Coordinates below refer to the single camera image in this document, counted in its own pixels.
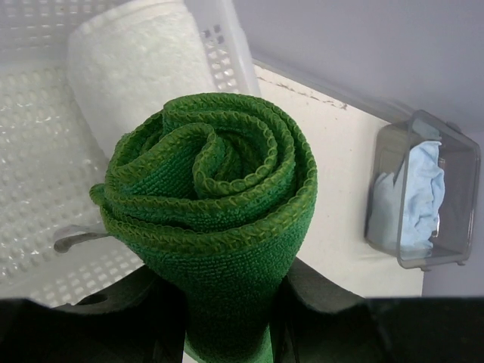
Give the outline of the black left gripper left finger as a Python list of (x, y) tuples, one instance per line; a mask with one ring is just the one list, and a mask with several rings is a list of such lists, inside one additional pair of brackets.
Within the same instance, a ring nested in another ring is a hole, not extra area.
[(183, 361), (186, 302), (183, 293), (144, 266), (73, 307), (83, 315), (127, 313), (153, 340), (146, 362)]

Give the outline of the white plastic basket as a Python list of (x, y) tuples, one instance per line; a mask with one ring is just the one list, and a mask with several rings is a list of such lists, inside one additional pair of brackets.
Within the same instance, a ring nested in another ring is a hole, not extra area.
[[(111, 157), (98, 146), (67, 78), (68, 39), (130, 1), (1, 3), (1, 295), (76, 304), (142, 266), (107, 235), (92, 186)], [(195, 19), (215, 92), (257, 95), (253, 62), (230, 1), (183, 1)]]

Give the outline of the green towel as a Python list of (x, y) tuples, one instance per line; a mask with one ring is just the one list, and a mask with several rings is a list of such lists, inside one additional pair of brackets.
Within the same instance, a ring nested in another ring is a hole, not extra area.
[(309, 229), (315, 158), (262, 98), (168, 101), (117, 143), (90, 190), (107, 232), (174, 284), (204, 362), (270, 362), (274, 297)]

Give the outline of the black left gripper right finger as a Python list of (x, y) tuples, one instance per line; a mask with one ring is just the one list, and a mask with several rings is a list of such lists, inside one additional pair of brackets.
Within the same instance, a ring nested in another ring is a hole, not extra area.
[(361, 361), (351, 323), (362, 302), (360, 296), (296, 259), (272, 306), (272, 361)]

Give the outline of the white towel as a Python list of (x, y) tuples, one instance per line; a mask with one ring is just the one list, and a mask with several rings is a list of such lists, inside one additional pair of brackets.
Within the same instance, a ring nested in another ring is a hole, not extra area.
[(68, 39), (67, 78), (106, 157), (167, 101), (216, 91), (183, 1), (130, 1), (84, 22)]

